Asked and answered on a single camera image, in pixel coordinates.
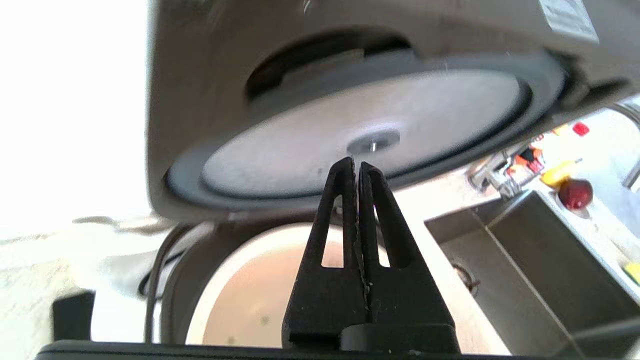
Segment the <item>red object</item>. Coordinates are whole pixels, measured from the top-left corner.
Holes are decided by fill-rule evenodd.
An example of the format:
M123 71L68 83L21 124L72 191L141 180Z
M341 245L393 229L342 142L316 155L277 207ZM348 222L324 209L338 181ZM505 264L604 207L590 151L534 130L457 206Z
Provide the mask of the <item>red object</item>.
M569 179L560 185L558 197L569 210L584 209L593 200L593 187L587 180Z
M576 134L580 135L580 136L584 136L587 135L589 133L589 127L581 122L576 122L575 125L573 126L573 132L575 132Z

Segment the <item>label sticker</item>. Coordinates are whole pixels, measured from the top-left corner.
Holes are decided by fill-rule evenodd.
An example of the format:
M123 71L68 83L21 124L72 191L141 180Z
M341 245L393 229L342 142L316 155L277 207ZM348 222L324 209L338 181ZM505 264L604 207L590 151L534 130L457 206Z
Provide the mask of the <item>label sticker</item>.
M540 0L553 31L600 42L582 0Z

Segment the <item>white wall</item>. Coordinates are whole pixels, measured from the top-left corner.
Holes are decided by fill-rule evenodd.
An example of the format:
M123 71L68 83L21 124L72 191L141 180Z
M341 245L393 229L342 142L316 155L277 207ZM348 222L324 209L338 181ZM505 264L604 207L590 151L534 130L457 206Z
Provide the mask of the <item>white wall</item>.
M0 1L0 240L150 211L147 6Z

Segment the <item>sink basin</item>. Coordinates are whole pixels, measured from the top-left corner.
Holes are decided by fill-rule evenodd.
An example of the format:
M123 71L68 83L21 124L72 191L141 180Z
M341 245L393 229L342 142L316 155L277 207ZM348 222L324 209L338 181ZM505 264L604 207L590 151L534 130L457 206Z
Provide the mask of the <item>sink basin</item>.
M425 222L514 355L625 357L640 306L537 192Z

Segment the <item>power cord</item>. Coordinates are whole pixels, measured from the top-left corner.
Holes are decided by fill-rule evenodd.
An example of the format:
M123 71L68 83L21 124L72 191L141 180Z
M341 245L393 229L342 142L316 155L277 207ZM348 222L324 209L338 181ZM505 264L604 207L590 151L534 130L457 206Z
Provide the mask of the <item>power cord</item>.
M149 292L147 294L147 313L145 314L145 343L153 343L154 333L154 310L156 308L156 296L158 281L160 279L160 270L164 267L164 262L167 254L171 251L171 248L187 233L193 229L193 225L178 224L174 227L164 238L156 259L154 260L154 266L149 273Z

